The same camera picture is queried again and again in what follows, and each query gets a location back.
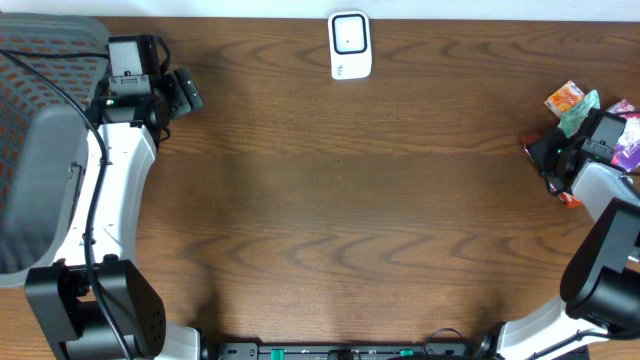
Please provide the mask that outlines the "red white snack bar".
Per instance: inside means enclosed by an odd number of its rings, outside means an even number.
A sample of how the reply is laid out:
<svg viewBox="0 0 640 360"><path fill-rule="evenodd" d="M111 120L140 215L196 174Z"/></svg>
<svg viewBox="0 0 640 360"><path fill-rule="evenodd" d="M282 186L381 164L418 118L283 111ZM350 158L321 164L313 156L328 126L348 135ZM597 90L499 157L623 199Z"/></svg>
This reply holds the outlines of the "red white snack bar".
<svg viewBox="0 0 640 360"><path fill-rule="evenodd" d="M521 143L538 176L544 181L547 192L567 208L580 207L582 202L563 184L561 176L556 172L561 153L570 146L564 132L556 129L546 135L524 135Z"/></svg>

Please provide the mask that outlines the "teal snack wrapper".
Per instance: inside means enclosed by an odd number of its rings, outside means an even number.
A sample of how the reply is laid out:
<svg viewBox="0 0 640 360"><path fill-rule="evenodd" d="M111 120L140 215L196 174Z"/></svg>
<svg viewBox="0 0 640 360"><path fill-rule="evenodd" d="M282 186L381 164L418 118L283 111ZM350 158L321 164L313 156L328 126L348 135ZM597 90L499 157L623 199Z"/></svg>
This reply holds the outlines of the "teal snack wrapper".
<svg viewBox="0 0 640 360"><path fill-rule="evenodd" d="M600 97L597 90L590 91L577 105L561 115L558 128L567 138L574 136L592 108L600 108Z"/></svg>

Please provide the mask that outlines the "purple red snack packet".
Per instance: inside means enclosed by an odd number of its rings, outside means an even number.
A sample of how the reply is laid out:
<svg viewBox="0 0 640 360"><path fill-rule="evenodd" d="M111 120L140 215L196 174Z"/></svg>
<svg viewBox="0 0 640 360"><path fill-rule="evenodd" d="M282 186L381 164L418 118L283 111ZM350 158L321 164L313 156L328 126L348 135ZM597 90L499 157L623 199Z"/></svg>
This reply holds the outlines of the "purple red snack packet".
<svg viewBox="0 0 640 360"><path fill-rule="evenodd" d="M626 120L624 131L615 146L612 163L633 172L639 166L639 109L623 99L607 111Z"/></svg>

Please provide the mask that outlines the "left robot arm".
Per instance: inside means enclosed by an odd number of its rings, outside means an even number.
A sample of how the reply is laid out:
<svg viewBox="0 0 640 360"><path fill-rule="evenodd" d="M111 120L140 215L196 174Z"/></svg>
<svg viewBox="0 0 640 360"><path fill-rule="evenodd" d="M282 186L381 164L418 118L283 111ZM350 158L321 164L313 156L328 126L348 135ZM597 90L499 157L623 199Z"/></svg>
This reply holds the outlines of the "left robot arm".
<svg viewBox="0 0 640 360"><path fill-rule="evenodd" d="M114 36L108 71L77 112L87 131L82 187L48 266L29 270L25 292L58 359L206 359L202 332L166 318L136 266L145 181L169 123L202 107L189 72L170 71L154 35Z"/></svg>

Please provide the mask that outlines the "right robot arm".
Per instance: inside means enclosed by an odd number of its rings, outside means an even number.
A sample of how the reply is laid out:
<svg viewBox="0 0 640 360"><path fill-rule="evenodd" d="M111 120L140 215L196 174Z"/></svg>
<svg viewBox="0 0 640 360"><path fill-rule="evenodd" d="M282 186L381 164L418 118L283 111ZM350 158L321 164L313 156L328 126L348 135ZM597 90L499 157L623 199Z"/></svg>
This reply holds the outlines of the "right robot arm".
<svg viewBox="0 0 640 360"><path fill-rule="evenodd" d="M627 121L592 108L577 133L560 130L527 148L552 195L576 197L594 221L570 260L559 294L528 316L501 323L477 350L483 359L585 359L592 343L639 337L639 192L613 162Z"/></svg>

